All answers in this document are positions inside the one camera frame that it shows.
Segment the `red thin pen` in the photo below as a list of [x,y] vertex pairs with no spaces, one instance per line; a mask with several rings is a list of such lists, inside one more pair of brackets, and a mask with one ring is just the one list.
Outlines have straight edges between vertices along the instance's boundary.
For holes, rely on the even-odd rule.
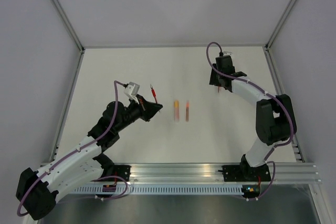
[[154,87],[151,84],[150,84],[150,89],[151,89],[151,92],[152,92],[152,95],[153,95],[155,103],[158,104],[158,100],[157,100],[157,97],[156,97],[156,93],[155,93]]

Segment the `pencil shaped pink pen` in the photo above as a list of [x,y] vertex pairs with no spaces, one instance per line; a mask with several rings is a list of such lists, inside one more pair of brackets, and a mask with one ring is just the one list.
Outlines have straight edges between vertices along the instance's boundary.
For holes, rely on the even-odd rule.
[[175,122],[180,121],[180,107],[179,106],[174,107],[174,121]]

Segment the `orange highlighter pen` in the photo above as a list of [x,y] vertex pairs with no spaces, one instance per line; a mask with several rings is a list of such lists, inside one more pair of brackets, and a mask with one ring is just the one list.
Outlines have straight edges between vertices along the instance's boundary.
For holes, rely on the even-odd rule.
[[189,114],[190,114],[190,102],[187,100],[186,106],[185,106],[185,121],[189,122]]

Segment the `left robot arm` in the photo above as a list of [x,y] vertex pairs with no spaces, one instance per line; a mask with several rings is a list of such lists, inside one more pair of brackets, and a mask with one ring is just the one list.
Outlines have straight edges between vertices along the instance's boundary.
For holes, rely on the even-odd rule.
[[40,220],[77,187],[93,180],[110,180],[114,163],[104,152],[119,140],[119,133],[126,127],[138,119],[150,121],[163,108],[139,94],[136,98],[128,106],[110,102],[87,136],[67,154],[37,170],[23,170],[16,190],[20,202],[17,215]]

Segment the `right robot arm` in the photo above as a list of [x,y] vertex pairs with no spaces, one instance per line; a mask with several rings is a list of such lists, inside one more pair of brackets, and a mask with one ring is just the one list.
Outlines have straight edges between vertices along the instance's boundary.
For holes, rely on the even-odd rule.
[[267,159],[274,149],[286,143],[297,131],[291,99],[273,95],[253,84],[243,72],[237,72],[230,55],[219,53],[212,65],[209,83],[234,93],[255,106],[257,137],[238,165],[220,169],[225,182],[269,182]]

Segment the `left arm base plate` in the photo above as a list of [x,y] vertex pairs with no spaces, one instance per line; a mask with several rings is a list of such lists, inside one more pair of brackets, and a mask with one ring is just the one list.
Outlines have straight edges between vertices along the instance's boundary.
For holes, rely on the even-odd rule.
[[102,177],[118,176],[128,182],[130,175],[131,175],[130,165],[112,165],[108,167],[107,169],[104,169]]

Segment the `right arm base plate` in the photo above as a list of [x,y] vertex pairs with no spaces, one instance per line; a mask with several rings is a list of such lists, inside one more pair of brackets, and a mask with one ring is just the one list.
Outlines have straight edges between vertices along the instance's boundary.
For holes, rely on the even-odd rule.
[[241,168],[240,165],[223,165],[218,170],[225,182],[269,182],[270,171],[267,165]]

